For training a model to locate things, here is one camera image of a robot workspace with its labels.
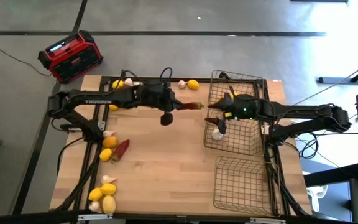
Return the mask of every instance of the red pepper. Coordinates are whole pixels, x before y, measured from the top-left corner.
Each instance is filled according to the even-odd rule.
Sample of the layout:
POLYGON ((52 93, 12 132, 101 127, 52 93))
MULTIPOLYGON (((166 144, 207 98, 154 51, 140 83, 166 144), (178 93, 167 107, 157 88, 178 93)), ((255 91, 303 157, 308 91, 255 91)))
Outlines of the red pepper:
POLYGON ((121 157, 124 155, 124 153, 127 151, 128 147, 129 147, 129 139, 119 144, 114 154, 111 156, 112 162, 118 162, 121 159, 121 157))

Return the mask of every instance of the garlic bulb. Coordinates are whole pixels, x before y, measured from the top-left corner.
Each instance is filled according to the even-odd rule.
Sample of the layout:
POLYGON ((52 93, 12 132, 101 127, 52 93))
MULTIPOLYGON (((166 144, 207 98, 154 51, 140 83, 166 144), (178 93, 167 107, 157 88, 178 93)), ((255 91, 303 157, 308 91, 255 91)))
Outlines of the garlic bulb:
POLYGON ((178 86, 179 86, 179 88, 185 88, 185 87, 186 87, 186 82, 183 81, 183 80, 180 80, 180 81, 178 82, 178 86))
POLYGON ((109 177, 108 175, 104 175, 104 176, 102 176, 100 181, 102 182, 102 184, 107 184, 107 183, 114 182, 115 180, 117 180, 117 179, 114 177, 109 177))
POLYGON ((90 205, 89 205, 89 209, 92 211, 92 212, 99 212, 100 208, 100 203, 98 201, 95 201, 95 202, 92 202, 90 205))
POLYGON ((221 134, 218 129, 214 129, 212 132, 212 138, 217 141, 222 140, 223 134, 221 134))
POLYGON ((116 131, 103 131, 103 137, 107 138, 112 136, 114 133, 116 133, 116 131))
POLYGON ((130 78, 127 78, 127 79, 125 79, 124 84, 126 86, 132 86, 132 85, 134 85, 134 82, 132 82, 132 80, 130 78))

